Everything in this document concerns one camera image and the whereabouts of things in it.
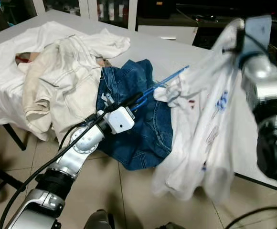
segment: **drawer handle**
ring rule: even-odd
[[[161,37],[161,39],[170,40],[170,41],[176,41],[176,37]]]

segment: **tiled floor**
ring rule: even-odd
[[[0,127],[0,167],[24,181],[55,155],[58,143],[41,142],[19,129],[16,132],[22,139],[28,139],[27,150],[21,151]],[[152,169],[127,171],[117,161],[95,152],[85,162],[66,200],[59,218],[62,228],[81,229],[95,210],[106,209],[114,214],[117,229],[154,229],[170,221],[187,229],[223,229],[243,213],[277,205],[277,191],[240,178],[234,179],[230,198],[220,206],[215,206],[202,189],[197,189],[188,202],[177,201],[171,195],[156,198],[150,192],[152,172]],[[19,196],[11,214],[35,184],[35,181],[30,183],[26,192]],[[14,189],[8,186],[0,193],[0,216],[13,193]],[[233,228],[239,227],[274,229],[277,211],[254,215]]]

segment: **cabinet drawer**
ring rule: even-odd
[[[197,29],[197,27],[187,26],[138,26],[138,32],[190,45],[195,39]]]

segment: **blue jeans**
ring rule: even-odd
[[[138,92],[152,87],[150,61],[127,61],[122,68],[102,69],[96,109],[105,108],[102,94],[110,93],[117,104]],[[100,142],[98,149],[121,162],[128,170],[155,167],[171,152],[172,127],[167,103],[156,101],[153,95],[135,115],[135,125],[129,131],[110,135]]]

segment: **table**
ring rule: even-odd
[[[193,65],[200,61],[209,50],[162,40],[153,36],[129,31],[120,27],[92,21],[83,17],[50,10],[0,32],[0,43],[13,38],[28,28],[41,26],[48,21],[56,21],[86,34],[98,33],[103,28],[117,35],[131,39],[131,47],[124,54],[110,59],[113,66],[121,67],[127,60],[140,61],[149,59],[153,65],[155,80],[161,80],[181,67]],[[234,127],[233,161],[238,176],[256,183],[277,188],[277,182],[262,174],[256,165],[256,124],[253,115],[246,105],[245,94],[240,89],[235,92],[238,106],[235,117],[239,120]]]

